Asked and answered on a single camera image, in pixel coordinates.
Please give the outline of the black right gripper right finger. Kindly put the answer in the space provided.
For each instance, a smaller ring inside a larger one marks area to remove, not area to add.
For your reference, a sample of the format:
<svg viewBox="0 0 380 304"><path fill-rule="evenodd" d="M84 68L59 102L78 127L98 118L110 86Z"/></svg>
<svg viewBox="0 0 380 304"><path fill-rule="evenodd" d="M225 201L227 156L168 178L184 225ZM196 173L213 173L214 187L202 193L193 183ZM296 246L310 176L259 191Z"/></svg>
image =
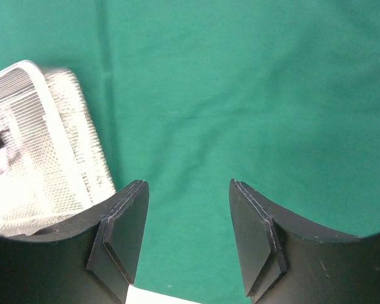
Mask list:
<svg viewBox="0 0 380 304"><path fill-rule="evenodd" d="M229 204L252 303L380 303L380 232L340 232L232 180Z"/></svg>

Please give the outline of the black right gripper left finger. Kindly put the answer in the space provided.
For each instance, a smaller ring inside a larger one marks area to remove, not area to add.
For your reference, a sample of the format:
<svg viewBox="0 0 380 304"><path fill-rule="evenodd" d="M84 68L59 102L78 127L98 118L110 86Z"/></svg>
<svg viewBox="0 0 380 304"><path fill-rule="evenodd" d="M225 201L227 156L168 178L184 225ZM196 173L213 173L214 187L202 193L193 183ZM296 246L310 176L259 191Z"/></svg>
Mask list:
<svg viewBox="0 0 380 304"><path fill-rule="evenodd" d="M148 183L135 180L32 235L0 236L0 303L125 303L148 203Z"/></svg>

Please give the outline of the metal mesh instrument tray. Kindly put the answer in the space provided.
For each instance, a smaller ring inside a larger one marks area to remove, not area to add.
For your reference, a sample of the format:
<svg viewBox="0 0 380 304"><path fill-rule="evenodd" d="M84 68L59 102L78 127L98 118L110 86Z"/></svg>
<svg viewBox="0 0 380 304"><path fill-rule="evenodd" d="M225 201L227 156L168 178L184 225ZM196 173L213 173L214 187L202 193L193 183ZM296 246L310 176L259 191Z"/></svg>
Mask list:
<svg viewBox="0 0 380 304"><path fill-rule="evenodd" d="M33 234L115 194L76 75L23 60L0 71L0 235Z"/></svg>

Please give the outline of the green surgical drape cloth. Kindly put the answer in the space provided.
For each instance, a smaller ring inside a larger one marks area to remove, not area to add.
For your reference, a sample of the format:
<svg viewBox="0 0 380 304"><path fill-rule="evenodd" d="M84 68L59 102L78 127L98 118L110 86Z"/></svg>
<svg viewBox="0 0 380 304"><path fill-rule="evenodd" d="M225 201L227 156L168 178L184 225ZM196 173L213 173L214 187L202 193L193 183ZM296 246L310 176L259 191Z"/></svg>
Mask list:
<svg viewBox="0 0 380 304"><path fill-rule="evenodd" d="M380 1L0 1L0 70L75 72L115 185L149 183L135 287L248 303L231 179L380 231Z"/></svg>

